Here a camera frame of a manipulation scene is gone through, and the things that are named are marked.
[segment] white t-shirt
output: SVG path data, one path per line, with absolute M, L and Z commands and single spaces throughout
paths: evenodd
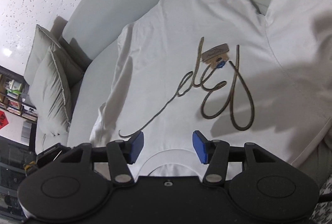
M 215 119 L 204 119 L 200 105 L 206 92 L 192 88 L 143 130 L 144 148 L 129 166 L 133 176 L 178 176 L 180 167 L 185 167 L 183 175 L 190 170 L 202 178 L 207 165 L 200 163 L 193 148 L 195 130 L 231 146 L 254 142 L 288 163 L 301 164 L 332 125 L 332 26 L 326 22 L 331 12 L 331 0 L 272 0 L 266 17 L 249 0 L 160 0 L 118 38 L 112 92 L 100 108 L 90 141 L 105 146 L 119 139 L 119 130 L 131 134 L 152 118 L 175 93 L 184 74 L 194 70 L 204 36 L 203 51 L 228 43 L 233 62 L 240 45 L 239 70 L 255 104 L 252 127 L 236 130 L 228 108 Z M 205 67 L 200 64 L 196 83 Z M 227 81 L 209 97 L 206 114 L 223 106 L 233 74 L 227 63 L 206 82 L 213 87 Z M 234 114 L 240 126 L 248 123 L 250 105 L 239 81 Z M 99 171 L 107 174 L 107 166 L 103 169 Z M 227 178 L 240 171 L 240 165 L 230 164 Z

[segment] bookshelf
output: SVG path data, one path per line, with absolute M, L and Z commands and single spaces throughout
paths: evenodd
M 26 98 L 29 85 L 24 79 L 13 79 L 0 73 L 0 109 L 36 123 L 38 119 L 36 108 L 23 101 Z

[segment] blue gripper pad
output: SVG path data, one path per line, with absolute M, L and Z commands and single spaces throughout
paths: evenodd
M 203 164 L 207 164 L 208 154 L 206 153 L 205 144 L 196 131 L 193 132 L 193 146 L 195 148 L 197 156 L 200 159 L 200 162 Z
M 143 132 L 139 132 L 138 134 L 132 136 L 129 140 L 128 140 L 131 144 L 132 144 L 132 149 L 129 153 L 129 159 L 130 159 L 130 163 L 128 164 L 132 164 L 135 163 L 139 154 L 141 153 L 143 146 L 144 146 L 144 134 Z

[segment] black and white patterned fabric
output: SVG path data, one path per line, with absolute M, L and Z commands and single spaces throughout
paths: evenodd
M 332 175 L 320 189 L 320 194 L 332 193 Z M 316 224 L 332 224 L 332 202 L 322 202 L 316 205 L 311 219 Z

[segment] red diamond-shaped decoration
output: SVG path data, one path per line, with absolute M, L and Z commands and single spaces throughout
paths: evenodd
M 0 130 L 4 127 L 8 125 L 8 120 L 7 117 L 5 115 L 5 112 L 0 111 Z

